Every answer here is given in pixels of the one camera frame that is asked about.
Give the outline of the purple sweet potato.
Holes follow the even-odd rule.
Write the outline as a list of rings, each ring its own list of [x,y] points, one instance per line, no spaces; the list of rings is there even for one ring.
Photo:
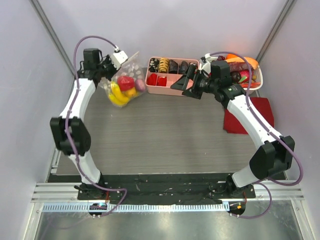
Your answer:
[[[241,72],[248,69],[248,66],[245,62],[230,62],[228,63],[230,72]]]

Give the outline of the clear polka dot zip bag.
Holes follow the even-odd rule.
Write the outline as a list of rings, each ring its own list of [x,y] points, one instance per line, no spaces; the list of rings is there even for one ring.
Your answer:
[[[103,78],[98,86],[104,89],[109,101],[119,108],[144,94],[147,87],[140,53],[136,52],[129,57],[111,80]]]

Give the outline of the purple red onion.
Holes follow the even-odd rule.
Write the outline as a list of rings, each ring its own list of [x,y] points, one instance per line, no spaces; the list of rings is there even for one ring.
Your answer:
[[[144,92],[146,90],[146,85],[143,79],[138,78],[135,81],[135,88],[139,92]]]

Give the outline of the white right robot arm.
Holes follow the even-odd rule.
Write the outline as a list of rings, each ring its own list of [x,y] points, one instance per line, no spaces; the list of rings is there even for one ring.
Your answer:
[[[216,60],[210,64],[210,73],[192,63],[186,72],[171,85],[186,97],[201,99],[203,93],[213,94],[243,126],[251,137],[256,152],[243,169],[226,179],[226,193],[233,198],[249,185],[288,170],[292,165],[291,152],[295,141],[282,136],[259,113],[239,84],[233,84],[229,64]]]

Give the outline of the dark grapes bunch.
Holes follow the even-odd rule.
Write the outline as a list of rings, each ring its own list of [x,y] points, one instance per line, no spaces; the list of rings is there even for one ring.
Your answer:
[[[218,61],[224,61],[225,59],[226,58],[224,56],[222,56],[222,55],[219,55],[218,58],[217,58]]]

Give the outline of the orange fruit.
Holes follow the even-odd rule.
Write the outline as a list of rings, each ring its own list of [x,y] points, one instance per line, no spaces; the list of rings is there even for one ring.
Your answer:
[[[124,94],[125,94],[128,98],[132,99],[132,98],[137,97],[137,96],[139,95],[139,92],[136,90],[135,87],[133,87],[133,88],[125,91]]]

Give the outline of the yellow banana bunch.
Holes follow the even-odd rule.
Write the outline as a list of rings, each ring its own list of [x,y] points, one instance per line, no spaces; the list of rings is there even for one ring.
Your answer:
[[[119,107],[125,106],[130,101],[130,98],[121,92],[120,87],[114,81],[110,83],[108,98],[114,105]]]

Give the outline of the small orange tangerine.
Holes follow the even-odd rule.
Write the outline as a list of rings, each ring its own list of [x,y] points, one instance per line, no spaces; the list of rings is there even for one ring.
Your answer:
[[[227,56],[225,57],[225,59],[228,60],[228,59],[233,59],[233,58],[236,58],[236,57],[237,57],[237,55],[228,53]]]

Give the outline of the dark plum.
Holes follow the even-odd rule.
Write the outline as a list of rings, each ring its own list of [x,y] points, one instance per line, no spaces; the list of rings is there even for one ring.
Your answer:
[[[241,74],[238,71],[233,71],[230,73],[230,75],[231,75],[232,82],[235,84],[237,84],[242,78]]]

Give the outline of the orange papaya slice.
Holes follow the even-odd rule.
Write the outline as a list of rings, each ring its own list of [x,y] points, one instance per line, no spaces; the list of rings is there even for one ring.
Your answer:
[[[252,66],[254,70],[256,70],[259,67],[259,63],[255,59],[251,57],[244,57],[244,59]],[[234,62],[244,63],[245,61],[240,57],[233,57],[233,58],[227,58],[226,62],[229,64]]]

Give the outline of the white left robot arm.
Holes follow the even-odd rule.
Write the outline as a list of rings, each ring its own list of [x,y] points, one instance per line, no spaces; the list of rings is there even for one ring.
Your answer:
[[[110,80],[127,59],[118,49],[105,57],[97,48],[84,49],[69,100],[60,115],[49,122],[56,148],[74,163],[81,176],[81,186],[89,189],[89,194],[97,200],[106,195],[107,188],[90,153],[92,141],[84,117],[102,78]]]

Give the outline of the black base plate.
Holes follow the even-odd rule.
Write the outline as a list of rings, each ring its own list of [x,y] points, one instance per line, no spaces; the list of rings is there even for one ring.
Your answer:
[[[124,205],[209,205],[223,199],[254,199],[252,185],[233,189],[226,183],[228,173],[119,174],[103,175],[105,192],[92,185],[76,186],[78,200],[105,200],[116,204],[127,189]]]

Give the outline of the pink dragon fruit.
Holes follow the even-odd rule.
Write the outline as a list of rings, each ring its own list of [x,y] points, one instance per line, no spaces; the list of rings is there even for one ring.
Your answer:
[[[240,71],[240,84],[248,83],[250,78],[250,72],[248,70]]]

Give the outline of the pink compartment box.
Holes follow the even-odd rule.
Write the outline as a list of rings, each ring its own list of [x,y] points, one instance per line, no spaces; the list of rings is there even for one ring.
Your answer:
[[[182,92],[179,90],[171,89],[171,85],[174,84],[182,75],[179,74],[179,69],[181,68],[181,63],[185,61],[189,64],[196,64],[199,66],[199,61],[196,59],[188,58],[172,58],[168,57],[168,60],[172,60],[177,63],[177,70],[175,73],[167,72],[155,72],[150,71],[150,63],[152,60],[161,60],[161,57],[151,57],[148,62],[148,68],[146,70],[145,84],[147,92],[149,94],[158,95],[170,95],[170,96],[182,96]]]

